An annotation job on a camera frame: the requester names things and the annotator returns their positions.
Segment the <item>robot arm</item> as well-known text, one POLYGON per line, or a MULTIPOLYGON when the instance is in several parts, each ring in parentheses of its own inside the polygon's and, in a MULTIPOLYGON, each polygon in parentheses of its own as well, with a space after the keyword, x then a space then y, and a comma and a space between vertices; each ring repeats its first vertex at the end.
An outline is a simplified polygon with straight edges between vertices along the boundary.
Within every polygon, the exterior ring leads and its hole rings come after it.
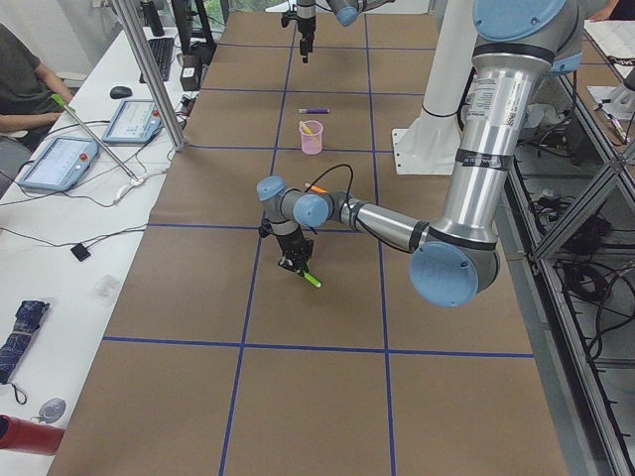
POLYGON ((313 241, 303 231, 333 220, 410 253, 411 282, 435 305, 461 306, 486 290, 499 270, 495 208, 529 100, 543 76, 578 67, 589 13, 585 1, 476 2, 475 90, 442 214, 419 221, 348 191, 298 190, 270 176, 257 186, 264 208, 259 233, 277 239, 280 266, 308 278, 313 241))
MULTIPOLYGON (((379 8, 393 0, 328 0, 326 4, 341 26, 350 26, 357 17, 366 11, 379 8)), ((313 52, 317 30, 317 2, 315 0, 298 0, 296 6, 285 12, 281 25, 286 28, 292 21, 297 22, 300 38, 300 55, 303 63, 309 62, 313 52)))

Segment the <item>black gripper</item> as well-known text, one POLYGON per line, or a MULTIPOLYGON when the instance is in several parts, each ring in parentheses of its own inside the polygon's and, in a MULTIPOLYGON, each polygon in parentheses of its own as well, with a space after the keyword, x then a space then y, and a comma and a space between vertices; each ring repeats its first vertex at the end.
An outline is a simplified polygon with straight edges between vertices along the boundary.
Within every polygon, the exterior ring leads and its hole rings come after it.
POLYGON ((316 4, 298 3, 296 13, 298 16, 298 29, 302 34, 300 54, 304 56, 304 63, 308 63, 309 56, 313 52, 313 38, 316 32, 316 4))
POLYGON ((306 238, 300 226, 286 235, 276 236, 283 257, 280 258, 278 266, 287 270, 294 271, 303 277, 308 273, 308 262, 313 254, 314 240, 306 238))

